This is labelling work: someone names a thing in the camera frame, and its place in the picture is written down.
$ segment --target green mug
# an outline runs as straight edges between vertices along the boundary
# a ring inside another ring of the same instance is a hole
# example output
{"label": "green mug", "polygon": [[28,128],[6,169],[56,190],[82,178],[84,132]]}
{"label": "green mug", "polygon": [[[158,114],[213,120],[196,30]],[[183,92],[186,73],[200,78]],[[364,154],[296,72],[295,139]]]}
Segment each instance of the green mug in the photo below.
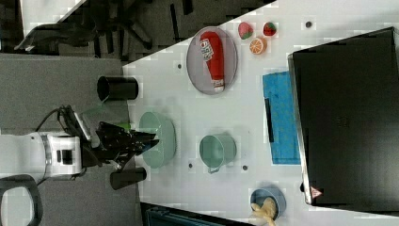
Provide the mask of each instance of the green mug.
{"label": "green mug", "polygon": [[211,174],[218,172],[223,165],[232,162],[236,154],[234,139],[228,135],[206,136],[199,144],[200,158]]}

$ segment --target mug handle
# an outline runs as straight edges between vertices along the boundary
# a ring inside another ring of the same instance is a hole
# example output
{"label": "mug handle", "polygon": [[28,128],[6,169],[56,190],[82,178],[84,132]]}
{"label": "mug handle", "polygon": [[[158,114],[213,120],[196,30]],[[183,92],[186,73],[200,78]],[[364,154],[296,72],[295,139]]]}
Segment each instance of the mug handle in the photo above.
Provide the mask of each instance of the mug handle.
{"label": "mug handle", "polygon": [[208,172],[212,174],[212,173],[218,172],[219,169],[220,168],[216,168],[216,169],[208,168]]}

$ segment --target strawberry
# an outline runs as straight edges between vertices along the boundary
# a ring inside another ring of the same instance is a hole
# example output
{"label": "strawberry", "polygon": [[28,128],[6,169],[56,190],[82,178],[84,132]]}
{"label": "strawberry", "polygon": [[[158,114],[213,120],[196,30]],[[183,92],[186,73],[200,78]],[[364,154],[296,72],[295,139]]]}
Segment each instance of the strawberry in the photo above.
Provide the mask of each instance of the strawberry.
{"label": "strawberry", "polygon": [[245,22],[242,22],[238,25],[238,34],[242,40],[246,40],[247,38],[251,37],[253,33],[252,27]]}
{"label": "strawberry", "polygon": [[275,25],[271,22],[267,22],[263,27],[263,34],[266,36],[274,36],[276,34],[277,29]]}

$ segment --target green bowl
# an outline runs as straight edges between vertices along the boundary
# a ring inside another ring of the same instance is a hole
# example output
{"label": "green bowl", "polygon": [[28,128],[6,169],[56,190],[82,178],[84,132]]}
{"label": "green bowl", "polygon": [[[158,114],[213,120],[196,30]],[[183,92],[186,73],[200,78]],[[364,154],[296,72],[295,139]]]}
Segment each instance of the green bowl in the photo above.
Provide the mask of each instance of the green bowl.
{"label": "green bowl", "polygon": [[146,112],[140,119],[139,131],[154,133],[159,143],[143,153],[144,161],[152,169],[166,165],[176,152],[176,135],[171,120],[156,112]]}

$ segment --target white plate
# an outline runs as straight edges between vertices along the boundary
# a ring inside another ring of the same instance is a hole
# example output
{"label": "white plate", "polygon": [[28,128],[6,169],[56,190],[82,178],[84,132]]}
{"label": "white plate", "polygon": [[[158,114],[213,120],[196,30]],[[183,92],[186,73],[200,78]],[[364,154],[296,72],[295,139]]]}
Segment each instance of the white plate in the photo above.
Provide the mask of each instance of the white plate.
{"label": "white plate", "polygon": [[190,78],[194,87],[200,92],[208,95],[215,95],[217,92],[215,92],[208,66],[203,60],[203,56],[200,51],[200,36],[207,31],[216,32],[222,41],[225,67],[225,89],[232,83],[235,72],[237,71],[237,51],[235,49],[234,42],[229,35],[222,29],[215,26],[203,28],[194,36],[193,40],[191,40],[190,46],[188,46],[186,59],[188,77]]}

